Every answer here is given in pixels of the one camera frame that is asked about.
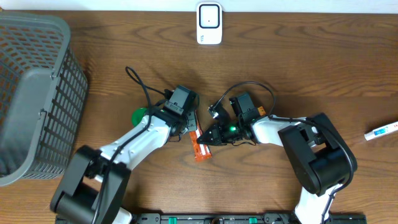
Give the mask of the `small orange white box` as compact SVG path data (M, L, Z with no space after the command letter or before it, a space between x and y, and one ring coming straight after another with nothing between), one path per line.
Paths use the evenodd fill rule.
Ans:
M266 111L262 106L258 107L257 110L258 110L260 116L266 115Z

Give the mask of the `green lid jar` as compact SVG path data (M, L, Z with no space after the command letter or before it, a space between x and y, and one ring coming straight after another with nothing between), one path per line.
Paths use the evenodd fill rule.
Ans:
M131 116L131 123L133 126L137 126L145 116L147 108L139 108L135 110Z

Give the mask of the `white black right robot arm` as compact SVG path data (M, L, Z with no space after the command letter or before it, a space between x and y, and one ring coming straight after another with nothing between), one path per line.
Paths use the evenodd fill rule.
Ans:
M232 144L272 144L281 146L295 176L302 185L299 203L294 209L297 223L326 223L335 195L347 187L358 168L351 149L331 123L318 113L306 118L281 118L268 115L254 106L248 93L231 97L236 120L222 105L208 111L217 122L197 143L208 146Z

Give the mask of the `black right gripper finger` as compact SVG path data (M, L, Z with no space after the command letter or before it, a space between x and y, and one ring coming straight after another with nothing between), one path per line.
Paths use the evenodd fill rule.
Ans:
M217 120L220 124L228 124L231 121L231 118L228 112L223 108L221 103L215 105L211 105L208 108L209 114L213 119Z
M218 125L210 126L200 137L197 138L198 144L216 146L218 144Z

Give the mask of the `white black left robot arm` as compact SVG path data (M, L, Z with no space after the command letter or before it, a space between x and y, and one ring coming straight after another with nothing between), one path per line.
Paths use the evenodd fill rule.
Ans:
M189 130L197 98L179 85L163 107L149 107L139 124L115 142L79 148L52 197L51 211L68 223L131 223L132 213L121 206L131 172L172 136Z

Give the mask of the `white blue tube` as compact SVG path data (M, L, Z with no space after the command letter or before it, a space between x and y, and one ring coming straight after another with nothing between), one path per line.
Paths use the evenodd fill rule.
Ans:
M372 139L379 138L397 131L398 122L387 124L379 128L373 129L372 131L364 135L365 140L370 141Z

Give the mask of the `orange snack bar wrapper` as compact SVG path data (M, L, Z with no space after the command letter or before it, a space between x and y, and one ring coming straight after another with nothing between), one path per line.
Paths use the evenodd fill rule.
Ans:
M190 139L193 145L193 150L195 154L195 160L197 162L201 162L207 159L212 158L212 153L210 148L206 144L197 143L197 139L203 134L201 130L200 124L197 121L197 129L195 131L189 132Z

